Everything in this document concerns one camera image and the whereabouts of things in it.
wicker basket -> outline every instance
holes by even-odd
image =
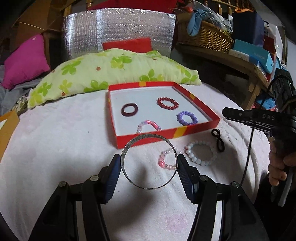
[[[187,33],[188,21],[178,23],[178,41],[182,44],[209,48],[220,52],[228,52],[234,41],[221,29],[213,24],[202,21],[196,36]]]

red beaded bracelet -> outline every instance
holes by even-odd
[[[162,101],[169,101],[171,102],[174,106],[168,106],[168,105],[165,105],[162,103]],[[174,109],[177,109],[179,107],[179,104],[177,103],[177,101],[171,99],[171,98],[168,98],[168,97],[161,97],[161,98],[158,98],[157,99],[157,104],[161,107],[161,108],[164,108],[164,109],[167,109],[167,110],[174,110]]]

teal box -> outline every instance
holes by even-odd
[[[271,74],[274,63],[267,50],[238,39],[235,40],[233,49],[254,57],[261,63],[264,70]]]

silver foil sheet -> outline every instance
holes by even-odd
[[[63,60],[103,50],[102,43],[149,37],[152,48],[170,56],[176,16],[129,8],[73,13],[64,19]]]

wooden table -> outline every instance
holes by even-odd
[[[248,80],[248,91],[246,98],[241,106],[244,110],[251,109],[256,97],[259,95],[261,89],[267,90],[269,82],[267,81],[265,75],[259,70],[259,68],[243,59],[234,57],[227,53],[218,52],[211,49],[194,47],[190,45],[178,44],[176,49],[182,53],[192,54],[200,56],[205,59],[209,59],[226,66],[229,66],[237,71],[246,74],[249,77]]]

